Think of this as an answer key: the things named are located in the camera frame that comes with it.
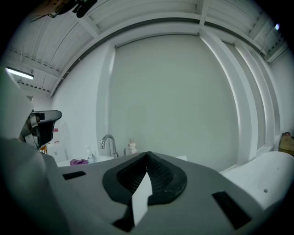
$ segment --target ceiling light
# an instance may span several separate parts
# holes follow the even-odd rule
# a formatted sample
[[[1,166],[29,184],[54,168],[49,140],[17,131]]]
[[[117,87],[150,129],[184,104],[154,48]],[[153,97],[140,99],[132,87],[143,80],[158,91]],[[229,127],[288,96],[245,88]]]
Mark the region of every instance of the ceiling light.
[[[280,24],[276,24],[275,29],[278,31],[280,28]]]
[[[6,68],[6,71],[9,72],[9,73],[12,73],[12,74],[15,74],[15,75],[18,75],[18,76],[21,76],[23,78],[28,78],[28,79],[31,79],[33,80],[34,79],[34,76],[32,74],[29,74],[29,73],[24,73],[24,72],[21,72],[19,70],[16,70],[14,68]]]

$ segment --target black slot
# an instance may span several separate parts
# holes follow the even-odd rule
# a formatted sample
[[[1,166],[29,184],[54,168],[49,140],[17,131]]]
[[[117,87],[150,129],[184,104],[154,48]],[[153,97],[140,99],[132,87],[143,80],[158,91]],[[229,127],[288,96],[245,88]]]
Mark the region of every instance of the black slot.
[[[68,174],[63,174],[63,177],[65,180],[68,180],[68,179],[74,179],[83,175],[86,175],[86,173],[83,171],[77,171],[77,172],[72,172]]]
[[[241,228],[251,220],[226,192],[217,192],[212,196],[235,229]]]

